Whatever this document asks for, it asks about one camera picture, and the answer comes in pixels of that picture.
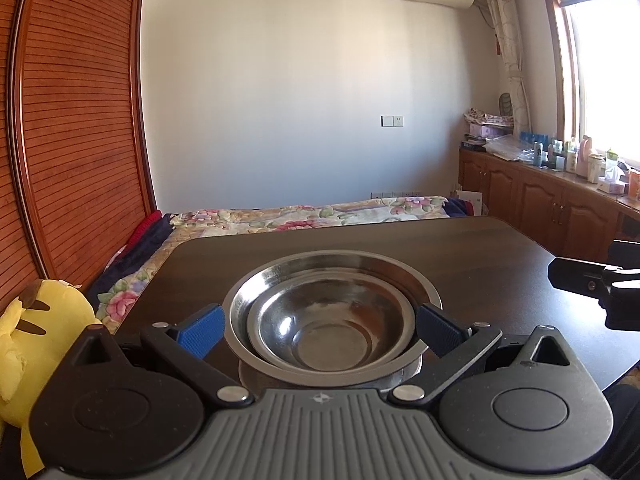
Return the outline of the white lotion bottle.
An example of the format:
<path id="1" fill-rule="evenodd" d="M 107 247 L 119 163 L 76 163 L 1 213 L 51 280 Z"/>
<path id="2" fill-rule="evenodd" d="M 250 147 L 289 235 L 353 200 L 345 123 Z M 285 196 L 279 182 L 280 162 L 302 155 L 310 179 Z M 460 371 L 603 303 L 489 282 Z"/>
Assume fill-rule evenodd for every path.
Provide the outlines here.
<path id="1" fill-rule="evenodd" d="M 566 147 L 565 171 L 568 172 L 569 174 L 576 174 L 579 143 L 575 139 L 570 139 L 565 143 L 565 147 Z"/>

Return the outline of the window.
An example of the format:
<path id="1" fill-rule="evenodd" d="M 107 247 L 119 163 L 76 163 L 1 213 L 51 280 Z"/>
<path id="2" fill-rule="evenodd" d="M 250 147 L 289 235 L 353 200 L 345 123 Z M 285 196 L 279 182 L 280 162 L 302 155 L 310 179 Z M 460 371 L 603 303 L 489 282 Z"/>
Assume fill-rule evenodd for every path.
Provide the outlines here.
<path id="1" fill-rule="evenodd" d="M 570 40 L 576 132 L 639 161 L 639 0 L 556 0 Z"/>

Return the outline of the white paper bag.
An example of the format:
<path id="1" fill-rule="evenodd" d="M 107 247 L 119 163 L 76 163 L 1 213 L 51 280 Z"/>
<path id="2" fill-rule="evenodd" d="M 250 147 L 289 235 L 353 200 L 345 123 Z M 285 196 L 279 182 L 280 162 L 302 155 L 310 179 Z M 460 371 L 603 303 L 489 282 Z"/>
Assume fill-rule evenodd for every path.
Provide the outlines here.
<path id="1" fill-rule="evenodd" d="M 472 211 L 474 216 L 481 216 L 483 214 L 483 194 L 481 192 L 457 190 L 454 196 L 459 200 L 465 201 L 468 205 L 469 213 Z"/>

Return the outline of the pink floral folded cloth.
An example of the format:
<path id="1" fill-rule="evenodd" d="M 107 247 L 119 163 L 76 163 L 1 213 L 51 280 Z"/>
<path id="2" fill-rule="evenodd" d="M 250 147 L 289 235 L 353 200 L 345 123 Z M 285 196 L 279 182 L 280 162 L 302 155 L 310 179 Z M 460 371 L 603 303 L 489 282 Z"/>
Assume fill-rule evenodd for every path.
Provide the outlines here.
<path id="1" fill-rule="evenodd" d="M 481 110 L 477 110 L 476 108 L 470 108 L 467 110 L 463 114 L 463 117 L 469 124 L 506 129 L 512 129 L 514 127 L 514 119 L 512 116 L 488 114 Z"/>

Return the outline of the medium stainless steel bowl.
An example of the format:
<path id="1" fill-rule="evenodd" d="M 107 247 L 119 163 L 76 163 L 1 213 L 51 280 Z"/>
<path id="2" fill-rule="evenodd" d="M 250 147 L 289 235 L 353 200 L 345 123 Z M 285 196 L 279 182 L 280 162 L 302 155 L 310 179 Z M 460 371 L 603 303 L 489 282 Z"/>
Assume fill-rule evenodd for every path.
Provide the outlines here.
<path id="1" fill-rule="evenodd" d="M 288 278 L 253 301 L 246 320 L 254 350 L 282 370 L 338 373 L 385 364 L 413 337 L 414 310 L 394 285 L 357 271 Z"/>

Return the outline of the dark blue red blanket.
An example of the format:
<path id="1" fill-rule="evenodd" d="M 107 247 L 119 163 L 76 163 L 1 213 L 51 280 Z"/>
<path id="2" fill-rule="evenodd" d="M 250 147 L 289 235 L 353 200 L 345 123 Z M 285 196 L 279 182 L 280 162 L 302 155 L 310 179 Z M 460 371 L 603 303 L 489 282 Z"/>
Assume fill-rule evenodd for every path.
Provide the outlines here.
<path id="1" fill-rule="evenodd" d="M 97 309 L 99 296 L 106 294 L 121 278 L 137 272 L 158 251 L 173 230 L 171 215 L 162 214 L 159 210 L 142 220 L 127 240 L 124 249 L 85 292 L 90 304 Z"/>

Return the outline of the white jar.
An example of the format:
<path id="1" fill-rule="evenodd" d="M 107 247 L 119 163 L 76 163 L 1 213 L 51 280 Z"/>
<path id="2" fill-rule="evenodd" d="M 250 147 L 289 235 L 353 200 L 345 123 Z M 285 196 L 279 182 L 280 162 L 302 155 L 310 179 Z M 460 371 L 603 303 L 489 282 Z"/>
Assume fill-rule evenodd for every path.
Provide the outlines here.
<path id="1" fill-rule="evenodd" d="M 605 175 L 606 162 L 602 155 L 592 153 L 588 158 L 587 180 L 590 183 L 598 184 Z"/>

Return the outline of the pink bottle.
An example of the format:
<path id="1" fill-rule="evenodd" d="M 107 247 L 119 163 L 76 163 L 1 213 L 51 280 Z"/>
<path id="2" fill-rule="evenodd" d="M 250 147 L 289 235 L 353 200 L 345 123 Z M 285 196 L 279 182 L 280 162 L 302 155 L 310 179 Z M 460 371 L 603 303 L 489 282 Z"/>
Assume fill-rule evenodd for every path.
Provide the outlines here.
<path id="1" fill-rule="evenodd" d="M 580 140 L 576 155 L 576 174 L 579 177 L 588 177 L 589 157 L 592 153 L 592 139 L 584 134 Z"/>

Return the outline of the white wall switch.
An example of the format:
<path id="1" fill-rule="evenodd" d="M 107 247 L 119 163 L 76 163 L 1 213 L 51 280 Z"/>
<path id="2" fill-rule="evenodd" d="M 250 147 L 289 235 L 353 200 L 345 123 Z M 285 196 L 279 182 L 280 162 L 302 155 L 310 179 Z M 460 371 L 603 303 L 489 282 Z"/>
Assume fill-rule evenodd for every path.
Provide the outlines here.
<path id="1" fill-rule="evenodd" d="M 381 117 L 381 126 L 383 128 L 402 128 L 404 126 L 404 118 L 402 116 L 383 115 Z"/>

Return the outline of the large stainless steel bowl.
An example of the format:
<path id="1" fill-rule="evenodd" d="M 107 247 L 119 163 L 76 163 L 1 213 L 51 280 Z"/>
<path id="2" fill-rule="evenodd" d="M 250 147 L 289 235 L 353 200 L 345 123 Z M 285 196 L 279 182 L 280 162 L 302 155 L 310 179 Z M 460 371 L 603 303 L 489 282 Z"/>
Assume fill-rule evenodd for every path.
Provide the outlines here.
<path id="1" fill-rule="evenodd" d="M 442 300 L 408 264 L 356 250 L 287 256 L 241 278 L 222 308 L 224 339 L 247 366 L 279 382 L 345 388 L 418 362 L 418 310 Z"/>

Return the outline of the yellow plush toy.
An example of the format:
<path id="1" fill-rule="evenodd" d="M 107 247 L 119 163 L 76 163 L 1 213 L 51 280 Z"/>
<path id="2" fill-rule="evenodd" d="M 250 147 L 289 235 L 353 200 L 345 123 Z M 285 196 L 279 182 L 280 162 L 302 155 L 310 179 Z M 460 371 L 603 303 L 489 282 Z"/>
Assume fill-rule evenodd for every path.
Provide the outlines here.
<path id="1" fill-rule="evenodd" d="M 75 340 L 99 320 L 75 286 L 64 281 L 29 284 L 1 315 L 1 425 L 21 431 L 26 477 L 43 468 L 29 431 L 38 396 Z"/>

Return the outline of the clear plastic bag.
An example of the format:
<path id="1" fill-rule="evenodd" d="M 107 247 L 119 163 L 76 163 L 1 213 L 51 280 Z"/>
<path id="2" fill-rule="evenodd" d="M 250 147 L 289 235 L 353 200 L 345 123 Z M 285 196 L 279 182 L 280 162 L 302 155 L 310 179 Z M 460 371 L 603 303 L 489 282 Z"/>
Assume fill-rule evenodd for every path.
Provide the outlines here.
<path id="1" fill-rule="evenodd" d="M 489 140 L 484 149 L 488 154 L 494 155 L 507 162 L 526 162 L 531 164 L 534 159 L 532 144 L 525 143 L 513 134 L 506 134 Z"/>

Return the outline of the floral bed quilt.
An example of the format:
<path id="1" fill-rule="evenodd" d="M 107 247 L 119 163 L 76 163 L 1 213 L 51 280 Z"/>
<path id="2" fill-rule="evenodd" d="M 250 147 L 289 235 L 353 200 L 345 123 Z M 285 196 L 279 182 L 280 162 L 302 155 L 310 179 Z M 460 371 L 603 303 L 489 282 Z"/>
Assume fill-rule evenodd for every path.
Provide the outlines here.
<path id="1" fill-rule="evenodd" d="M 431 220 L 462 216 L 442 196 L 392 197 L 324 206 L 295 205 L 267 209 L 199 209 L 170 214 L 174 230 L 158 251 L 133 274 L 99 296 L 96 318 L 115 333 L 169 255 L 181 244 L 217 237 L 362 224 Z"/>

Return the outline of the tissue box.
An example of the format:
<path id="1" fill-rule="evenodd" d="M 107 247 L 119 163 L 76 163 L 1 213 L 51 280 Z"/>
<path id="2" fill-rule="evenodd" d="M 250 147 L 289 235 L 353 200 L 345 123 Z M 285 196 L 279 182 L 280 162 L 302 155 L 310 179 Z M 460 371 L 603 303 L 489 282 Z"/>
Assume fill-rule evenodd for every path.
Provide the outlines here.
<path id="1" fill-rule="evenodd" d="M 614 196 L 622 196 L 626 194 L 627 185 L 625 182 L 611 180 L 606 177 L 600 177 L 598 182 L 598 190 L 602 193 Z"/>

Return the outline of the wooden cabinet row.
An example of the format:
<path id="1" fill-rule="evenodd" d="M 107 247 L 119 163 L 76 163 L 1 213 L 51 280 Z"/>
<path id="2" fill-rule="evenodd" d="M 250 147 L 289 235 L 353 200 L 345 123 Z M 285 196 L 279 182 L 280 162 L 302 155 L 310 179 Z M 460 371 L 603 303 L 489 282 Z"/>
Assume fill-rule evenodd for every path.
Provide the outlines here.
<path id="1" fill-rule="evenodd" d="M 556 256 L 604 261 L 613 240 L 639 239 L 639 203 L 605 194 L 576 174 L 462 148 L 458 185 L 483 195 L 488 216 Z"/>

